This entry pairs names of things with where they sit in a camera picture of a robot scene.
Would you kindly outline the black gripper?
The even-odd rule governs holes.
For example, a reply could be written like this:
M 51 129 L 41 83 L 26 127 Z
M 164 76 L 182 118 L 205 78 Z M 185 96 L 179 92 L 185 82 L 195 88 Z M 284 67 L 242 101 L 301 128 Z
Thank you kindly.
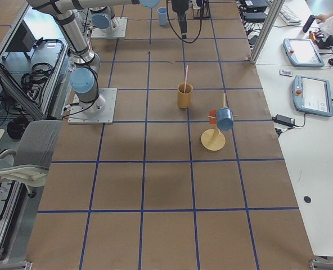
M 172 10 L 177 14 L 178 23 L 181 30 L 181 38 L 187 38 L 187 17 L 186 11 L 189 9 L 188 0 L 171 0 Z

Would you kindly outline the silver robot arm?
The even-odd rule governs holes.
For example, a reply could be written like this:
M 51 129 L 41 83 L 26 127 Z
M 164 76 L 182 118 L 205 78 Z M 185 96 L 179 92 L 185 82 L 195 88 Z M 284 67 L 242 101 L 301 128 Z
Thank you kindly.
M 82 87 L 82 90 L 87 93 L 91 93 L 93 88 L 96 89 L 95 96 L 89 100 L 83 100 L 82 94 L 76 87 L 73 87 L 79 102 L 83 105 L 83 110 L 86 111 L 94 106 L 100 96 L 97 90 L 100 60 L 96 59 L 97 54 L 79 29 L 74 10 L 80 11 L 85 8 L 100 8 L 103 10 L 120 5 L 143 5 L 146 8 L 154 8 L 159 4 L 159 1 L 28 1 L 28 4 L 33 9 L 54 18 L 71 49 L 77 69 L 91 78 L 91 82 Z
M 115 17 L 113 7 L 96 7 L 90 9 L 92 17 L 92 24 L 99 28 L 102 32 L 112 33 L 119 27 L 119 21 Z

